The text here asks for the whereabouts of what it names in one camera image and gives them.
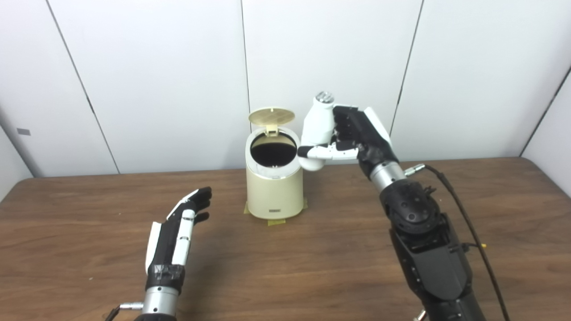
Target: yellow tape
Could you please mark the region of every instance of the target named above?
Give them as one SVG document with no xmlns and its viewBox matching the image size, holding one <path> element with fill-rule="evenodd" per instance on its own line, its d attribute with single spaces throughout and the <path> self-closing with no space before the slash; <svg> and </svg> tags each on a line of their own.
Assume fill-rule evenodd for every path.
<svg viewBox="0 0 571 321">
<path fill-rule="evenodd" d="M 286 223 L 285 219 L 269 219 L 268 220 L 268 226 L 285 224 L 285 223 Z"/>
<path fill-rule="evenodd" d="M 246 206 L 244 206 L 244 214 L 252 214 L 248 209 L 248 202 L 246 201 Z"/>
</svg>

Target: robot forearm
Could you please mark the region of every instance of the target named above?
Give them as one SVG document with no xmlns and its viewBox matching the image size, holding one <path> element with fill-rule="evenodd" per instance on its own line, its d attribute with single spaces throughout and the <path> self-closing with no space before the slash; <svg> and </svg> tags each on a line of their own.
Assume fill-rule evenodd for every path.
<svg viewBox="0 0 571 321">
<path fill-rule="evenodd" d="M 337 154 L 323 151 L 332 149 L 327 139 L 314 142 L 319 146 L 313 148 L 304 146 L 302 139 L 298 155 L 319 157 L 351 152 L 380 194 L 383 209 L 391 221 L 391 240 L 404 275 L 430 320 L 485 321 L 472 292 L 472 271 L 464 248 L 448 217 L 440 212 L 431 197 L 434 189 L 423 188 L 407 178 L 423 166 L 409 169 L 407 173 L 403 171 L 392 151 L 388 133 L 372 109 L 359 111 L 354 107 L 335 106 L 332 113 L 335 127 L 327 130 L 332 137 L 329 141 L 336 142 Z M 305 125 L 320 127 L 323 124 L 313 120 Z"/>
</svg>

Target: trash can lid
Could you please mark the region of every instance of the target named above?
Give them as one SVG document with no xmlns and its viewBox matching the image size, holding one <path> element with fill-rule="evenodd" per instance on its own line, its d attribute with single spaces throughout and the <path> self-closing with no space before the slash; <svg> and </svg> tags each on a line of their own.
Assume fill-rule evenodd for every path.
<svg viewBox="0 0 571 321">
<path fill-rule="evenodd" d="M 266 127 L 266 135 L 278 134 L 278 125 L 287 124 L 295 118 L 293 111 L 280 107 L 265 107 L 253 111 L 248 119 L 260 127 Z"/>
</svg>

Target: robotic arm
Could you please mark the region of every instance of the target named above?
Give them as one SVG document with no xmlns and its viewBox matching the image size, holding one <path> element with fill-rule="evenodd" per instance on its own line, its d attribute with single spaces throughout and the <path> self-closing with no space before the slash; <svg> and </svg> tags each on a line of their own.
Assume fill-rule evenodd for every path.
<svg viewBox="0 0 571 321">
<path fill-rule="evenodd" d="M 424 165 L 401 169 L 390 137 L 370 107 L 334 106 L 331 94 L 318 94 L 297 154 L 310 171 L 321 169 L 325 159 L 359 160 L 391 221 L 391 241 L 408 286 L 424 306 L 418 319 L 485 321 L 472 291 L 465 248 L 432 198 L 435 189 L 407 178 Z"/>
<path fill-rule="evenodd" d="M 144 302 L 122 303 L 106 321 L 113 320 L 119 310 L 142 310 L 135 321 L 176 321 L 192 228 L 210 216 L 208 212 L 198 212 L 210 205 L 211 198 L 210 187 L 195 190 L 176 204 L 163 223 L 153 222 L 145 261 Z"/>
</svg>

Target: trash can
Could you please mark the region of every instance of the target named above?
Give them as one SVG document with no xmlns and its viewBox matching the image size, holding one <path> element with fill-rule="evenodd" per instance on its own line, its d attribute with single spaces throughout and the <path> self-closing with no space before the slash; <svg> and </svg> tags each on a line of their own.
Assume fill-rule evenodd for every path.
<svg viewBox="0 0 571 321">
<path fill-rule="evenodd" d="M 299 138 L 280 127 L 294 118 L 292 111 L 279 107 L 258 109 L 248 117 L 261 127 L 246 140 L 247 207 L 257 218 L 285 219 L 303 209 Z"/>
</svg>

